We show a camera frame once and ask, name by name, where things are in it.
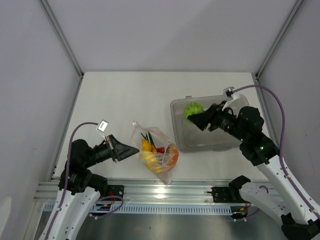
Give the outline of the green round vegetable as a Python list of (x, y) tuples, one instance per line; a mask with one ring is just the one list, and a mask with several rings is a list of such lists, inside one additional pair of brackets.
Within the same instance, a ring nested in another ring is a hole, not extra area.
[(200, 114), (203, 112), (204, 112), (204, 108), (200, 103), (191, 102), (191, 103), (188, 103), (184, 108), (184, 117), (188, 122), (190, 122), (188, 120), (189, 116), (195, 115), (195, 114)]

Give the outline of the yellow lemon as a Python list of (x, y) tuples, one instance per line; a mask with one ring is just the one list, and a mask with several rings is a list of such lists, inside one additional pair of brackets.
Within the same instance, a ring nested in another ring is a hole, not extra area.
[(151, 146), (150, 142), (147, 139), (143, 139), (141, 141), (141, 147), (142, 147), (143, 151), (146, 151), (146, 152), (151, 152), (152, 151), (152, 146)]

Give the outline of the yellow mango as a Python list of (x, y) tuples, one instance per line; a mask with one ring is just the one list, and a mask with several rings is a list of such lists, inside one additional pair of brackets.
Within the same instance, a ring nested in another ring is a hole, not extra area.
[(141, 159), (144, 165), (155, 174), (162, 173), (162, 163), (159, 161), (157, 154), (151, 151), (142, 151)]

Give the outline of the green onion stalks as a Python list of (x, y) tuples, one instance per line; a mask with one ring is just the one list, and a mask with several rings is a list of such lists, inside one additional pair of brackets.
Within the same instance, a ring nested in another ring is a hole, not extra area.
[(149, 131), (145, 133), (140, 133), (140, 134), (145, 140), (147, 140), (150, 143), (151, 146), (156, 147), (155, 142), (152, 138), (152, 135)]

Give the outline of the clear zip top bag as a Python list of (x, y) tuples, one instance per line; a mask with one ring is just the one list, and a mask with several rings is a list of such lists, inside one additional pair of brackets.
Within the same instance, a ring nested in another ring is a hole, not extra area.
[(165, 185), (172, 182), (179, 150), (173, 141), (158, 127), (144, 127), (132, 122), (131, 145), (138, 149), (138, 159)]

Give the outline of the red chili pepper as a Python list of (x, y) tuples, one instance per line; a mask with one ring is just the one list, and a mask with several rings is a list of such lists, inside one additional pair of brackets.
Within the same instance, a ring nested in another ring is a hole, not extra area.
[(164, 147), (159, 147), (159, 148), (156, 148), (156, 151), (158, 152), (158, 153), (165, 153), (165, 148)]

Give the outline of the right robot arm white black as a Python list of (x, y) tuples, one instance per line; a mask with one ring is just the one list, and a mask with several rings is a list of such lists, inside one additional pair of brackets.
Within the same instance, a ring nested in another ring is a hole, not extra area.
[(320, 206), (298, 183), (274, 142), (262, 132), (264, 119), (257, 108), (245, 106), (234, 115), (223, 101), (187, 119), (202, 131), (221, 129), (238, 139), (242, 155), (267, 177), (279, 195), (274, 198), (247, 177), (239, 176), (228, 189), (232, 201), (243, 199), (254, 204), (281, 226), (289, 240), (311, 240), (319, 235)]

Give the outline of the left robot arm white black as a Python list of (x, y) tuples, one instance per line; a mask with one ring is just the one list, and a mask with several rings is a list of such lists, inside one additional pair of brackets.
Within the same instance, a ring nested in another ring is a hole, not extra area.
[(69, 144), (67, 161), (60, 176), (57, 197), (41, 240), (74, 240), (86, 217), (98, 201), (124, 203), (123, 194), (109, 185), (108, 179), (90, 171), (106, 160), (123, 161), (139, 150), (109, 135), (101, 144), (90, 147), (84, 139)]

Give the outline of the grey translucent plastic bin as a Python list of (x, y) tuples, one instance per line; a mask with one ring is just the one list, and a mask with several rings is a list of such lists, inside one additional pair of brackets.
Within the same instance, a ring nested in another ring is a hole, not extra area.
[(174, 139), (180, 152), (227, 151), (238, 148), (241, 142), (221, 129), (212, 132), (201, 131), (187, 121), (184, 110), (189, 103), (201, 104), (207, 110), (212, 104), (219, 104), (227, 98), (224, 95), (186, 97), (170, 103)]

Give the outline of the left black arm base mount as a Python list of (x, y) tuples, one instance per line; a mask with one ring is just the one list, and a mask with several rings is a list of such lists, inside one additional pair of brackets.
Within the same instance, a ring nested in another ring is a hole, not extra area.
[(119, 197), (124, 197), (125, 187), (123, 185), (109, 185), (107, 190), (107, 200), (110, 201), (111, 204), (113, 203), (120, 203), (121, 200)]

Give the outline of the aluminium rail beam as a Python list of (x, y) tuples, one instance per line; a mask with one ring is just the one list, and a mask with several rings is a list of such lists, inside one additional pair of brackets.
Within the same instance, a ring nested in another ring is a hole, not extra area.
[[(172, 180), (165, 185), (160, 180), (154, 179), (108, 179), (109, 185), (123, 185), (124, 199), (129, 203), (196, 203), (204, 204), (212, 200), (212, 187), (227, 187), (231, 180)], [(266, 180), (254, 181), (258, 187), (265, 186), (269, 194), (278, 197), (275, 188)], [(42, 181), (38, 184), (33, 201), (46, 202), (54, 200), (58, 192), (57, 179)]]

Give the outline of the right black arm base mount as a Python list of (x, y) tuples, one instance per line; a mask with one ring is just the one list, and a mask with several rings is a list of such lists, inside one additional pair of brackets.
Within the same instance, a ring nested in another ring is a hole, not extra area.
[(241, 198), (238, 190), (226, 186), (214, 186), (207, 191), (212, 196), (214, 203), (236, 203), (244, 204), (246, 201)]

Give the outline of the left aluminium frame post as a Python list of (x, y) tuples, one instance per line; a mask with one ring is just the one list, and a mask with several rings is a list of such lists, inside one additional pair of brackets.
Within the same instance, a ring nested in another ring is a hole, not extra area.
[(69, 41), (67, 40), (65, 33), (59, 24), (59, 21), (52, 10), (50, 3), (48, 0), (39, 0), (39, 5), (41, 6), (45, 16), (48, 19), (49, 24), (51, 25), (58, 41), (60, 42), (60, 45), (62, 46), (66, 56), (68, 57), (69, 61), (71, 62), (74, 70), (76, 71), (77, 75), (82, 78), (84, 75), (84, 72), (82, 71), (80, 64), (75, 56), (74, 51), (72, 50), (72, 47), (70, 46)]

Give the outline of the aluminium frame post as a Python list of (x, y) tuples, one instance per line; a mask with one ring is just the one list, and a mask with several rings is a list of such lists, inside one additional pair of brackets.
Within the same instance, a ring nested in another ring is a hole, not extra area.
[(74, 51), (72, 50), (72, 47), (70, 46), (69, 41), (67, 40), (65, 33), (59, 24), (59, 21), (52, 10), (50, 3), (48, 0), (39, 0), (39, 5), (41, 6), (45, 16), (48, 19), (49, 24), (51, 25), (58, 41), (60, 42), (60, 45), (62, 46), (66, 56), (68, 57), (69, 61), (71, 62), (74, 70), (76, 71), (77, 75), (82, 78), (84, 75), (84, 72), (82, 71), (80, 64), (75, 56)]
[(262, 77), (267, 66), (271, 63), (271, 60), (276, 54), (278, 48), (281, 46), (287, 33), (289, 32), (290, 28), (293, 26), (296, 18), (298, 17), (300, 11), (302, 10), (306, 2), (307, 2), (306, 0), (294, 1), (292, 8), (290, 9), (287, 17), (285, 18), (283, 24), (281, 25), (280, 30), (277, 33), (275, 39), (273, 40), (271, 47), (268, 49), (265, 57), (263, 58), (263, 61), (261, 62), (257, 72), (255, 73), (255, 79), (258, 82), (260, 81), (260, 78)]

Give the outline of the right aluminium frame post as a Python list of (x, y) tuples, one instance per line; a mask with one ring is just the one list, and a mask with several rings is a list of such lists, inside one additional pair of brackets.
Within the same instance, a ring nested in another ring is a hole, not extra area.
[(267, 66), (271, 63), (271, 60), (276, 54), (278, 48), (281, 46), (287, 33), (289, 32), (290, 28), (293, 26), (296, 18), (298, 17), (300, 11), (302, 10), (306, 2), (307, 2), (306, 0), (294, 1), (292, 8), (290, 9), (287, 17), (285, 18), (283, 24), (281, 25), (280, 30), (277, 33), (275, 39), (273, 40), (271, 47), (268, 49), (265, 57), (263, 58), (263, 61), (261, 62), (257, 72), (255, 73), (255, 79), (258, 82), (260, 81), (260, 78), (262, 77)]

